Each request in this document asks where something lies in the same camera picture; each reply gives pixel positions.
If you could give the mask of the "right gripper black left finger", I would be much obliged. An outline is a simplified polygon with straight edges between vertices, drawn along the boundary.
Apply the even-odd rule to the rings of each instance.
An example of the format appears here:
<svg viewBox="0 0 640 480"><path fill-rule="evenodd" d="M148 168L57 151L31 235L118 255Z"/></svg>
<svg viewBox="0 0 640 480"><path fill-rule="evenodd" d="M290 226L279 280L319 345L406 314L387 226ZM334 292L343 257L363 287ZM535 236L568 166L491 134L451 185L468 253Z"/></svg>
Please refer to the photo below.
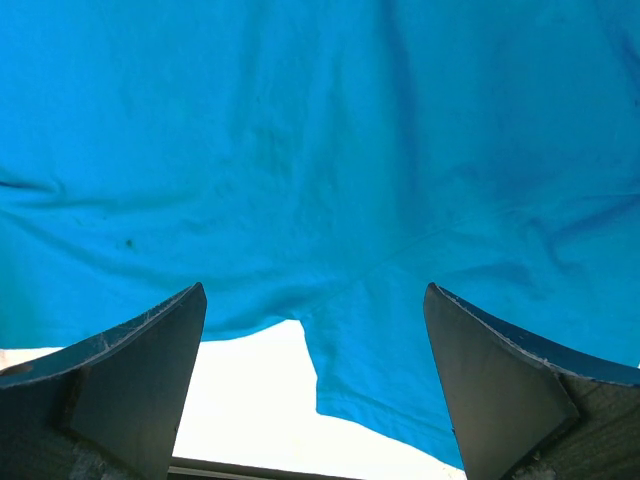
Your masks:
<svg viewBox="0 0 640 480"><path fill-rule="evenodd" d="M3 369L2 478L166 478L206 308L195 284L132 320Z"/></svg>

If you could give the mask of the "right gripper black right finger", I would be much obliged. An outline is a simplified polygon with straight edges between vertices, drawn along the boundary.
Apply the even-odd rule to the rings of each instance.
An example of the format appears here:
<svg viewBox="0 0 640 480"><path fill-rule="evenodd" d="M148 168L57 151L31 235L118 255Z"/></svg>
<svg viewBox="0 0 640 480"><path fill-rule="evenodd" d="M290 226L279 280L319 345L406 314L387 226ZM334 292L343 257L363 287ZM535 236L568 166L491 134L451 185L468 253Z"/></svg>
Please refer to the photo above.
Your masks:
<svg viewBox="0 0 640 480"><path fill-rule="evenodd" d="M469 479L636 479L639 370L430 284L424 316Z"/></svg>

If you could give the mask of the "blue t shirt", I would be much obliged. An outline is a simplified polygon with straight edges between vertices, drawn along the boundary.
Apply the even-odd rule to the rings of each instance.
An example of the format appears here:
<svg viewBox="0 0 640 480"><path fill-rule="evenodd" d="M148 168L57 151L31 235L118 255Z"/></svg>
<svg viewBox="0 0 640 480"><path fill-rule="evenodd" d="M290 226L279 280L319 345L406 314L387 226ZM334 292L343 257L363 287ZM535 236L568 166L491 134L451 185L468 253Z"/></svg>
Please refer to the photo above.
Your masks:
<svg viewBox="0 0 640 480"><path fill-rule="evenodd" d="M461 463L436 283L639 363L635 1L5 1L1 344L201 283L304 329L320 413Z"/></svg>

